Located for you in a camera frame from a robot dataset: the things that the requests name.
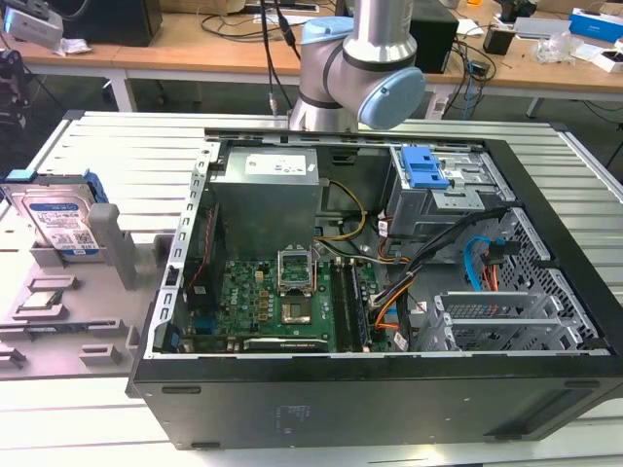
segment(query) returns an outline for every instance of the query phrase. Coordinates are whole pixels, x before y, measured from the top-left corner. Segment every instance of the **aluminum extrusion table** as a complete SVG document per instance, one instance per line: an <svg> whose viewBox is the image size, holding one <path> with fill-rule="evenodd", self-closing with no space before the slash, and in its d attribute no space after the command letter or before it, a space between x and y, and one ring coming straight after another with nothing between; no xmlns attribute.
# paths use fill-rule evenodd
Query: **aluminum extrusion table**
<svg viewBox="0 0 623 467"><path fill-rule="evenodd" d="M260 116L73 113L33 160L42 173L90 168L122 229L139 243L173 232L196 151L209 127L283 127ZM499 138L508 142L615 296L623 303L623 189L568 132L547 124L411 121L395 131L422 136ZM0 312L32 265L25 225L0 204ZM341 449L177 451L142 401L124 394L124 378L0 382L0 461L73 465L158 458L194 465L621 465L623 400L586 413L537 443Z"/></svg>

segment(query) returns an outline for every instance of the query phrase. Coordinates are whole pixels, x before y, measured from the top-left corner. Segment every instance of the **yellow wire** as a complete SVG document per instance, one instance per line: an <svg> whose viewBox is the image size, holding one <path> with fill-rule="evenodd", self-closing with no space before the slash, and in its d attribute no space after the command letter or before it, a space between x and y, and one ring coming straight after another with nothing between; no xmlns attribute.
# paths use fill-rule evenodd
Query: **yellow wire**
<svg viewBox="0 0 623 467"><path fill-rule="evenodd" d="M343 235L316 236L315 239L316 240L346 240L348 238L356 236L361 231L363 231L363 228L366 225L366 211L363 208L363 204L361 204L361 201L354 195L354 193L351 190L349 190L346 186L344 186L342 183L337 182L335 180L329 180L329 184L334 184L340 187L352 198L354 202L357 203L357 206L359 207L359 211L361 211L361 220L359 221L359 225L357 226L357 228L350 233L345 233Z"/></svg>

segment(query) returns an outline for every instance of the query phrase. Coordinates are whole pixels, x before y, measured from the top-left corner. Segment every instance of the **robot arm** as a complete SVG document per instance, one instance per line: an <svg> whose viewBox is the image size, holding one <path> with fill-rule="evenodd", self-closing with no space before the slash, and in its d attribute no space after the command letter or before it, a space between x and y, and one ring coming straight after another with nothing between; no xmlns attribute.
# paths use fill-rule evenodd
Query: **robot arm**
<svg viewBox="0 0 623 467"><path fill-rule="evenodd" d="M356 0L353 18L303 28L299 100L290 129L355 132L404 122L424 93L409 27L413 0Z"/></svg>

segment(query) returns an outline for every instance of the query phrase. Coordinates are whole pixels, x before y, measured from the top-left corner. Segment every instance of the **white sticker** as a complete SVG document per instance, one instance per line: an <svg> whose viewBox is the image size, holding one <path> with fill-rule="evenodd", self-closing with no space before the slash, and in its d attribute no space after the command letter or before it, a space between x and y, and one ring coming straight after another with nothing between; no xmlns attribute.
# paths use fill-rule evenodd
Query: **white sticker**
<svg viewBox="0 0 623 467"><path fill-rule="evenodd" d="M251 154L246 157L248 175L305 175L305 156L298 154Z"/></svg>
<svg viewBox="0 0 623 467"><path fill-rule="evenodd" d="M411 309L411 314L426 313L427 307L426 302L416 302L416 307Z"/></svg>
<svg viewBox="0 0 623 467"><path fill-rule="evenodd" d="M394 334L393 341L396 342L396 345L398 345L398 348L400 350L402 350L403 352L407 351L407 346L409 345L409 343L405 338L402 337L400 333Z"/></svg>
<svg viewBox="0 0 623 467"><path fill-rule="evenodd" d="M99 247L83 223L83 210L77 202L31 202L30 213L44 236L57 250L87 254Z"/></svg>
<svg viewBox="0 0 623 467"><path fill-rule="evenodd" d="M387 221L379 221L379 235L387 236Z"/></svg>
<svg viewBox="0 0 623 467"><path fill-rule="evenodd" d="M460 180L464 178L460 170L444 170L444 175L446 178L458 178Z"/></svg>

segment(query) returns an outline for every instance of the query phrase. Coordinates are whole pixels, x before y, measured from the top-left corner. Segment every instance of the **black box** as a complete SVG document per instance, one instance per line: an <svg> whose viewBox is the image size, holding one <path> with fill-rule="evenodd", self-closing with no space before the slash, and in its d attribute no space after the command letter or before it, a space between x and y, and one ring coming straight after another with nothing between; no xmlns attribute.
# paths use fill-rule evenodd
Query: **black box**
<svg viewBox="0 0 623 467"><path fill-rule="evenodd" d="M76 12L85 0L51 0L65 15ZM85 14L64 21L63 37L89 43L147 47L160 29L163 14L159 0L91 0Z"/></svg>
<svg viewBox="0 0 623 467"><path fill-rule="evenodd" d="M458 29L458 20L439 0L413 2L411 35L418 42L416 66L424 73L443 73Z"/></svg>
<svg viewBox="0 0 623 467"><path fill-rule="evenodd" d="M489 28L483 49L487 54L506 55L510 43L513 42L515 31L506 31L502 29Z"/></svg>

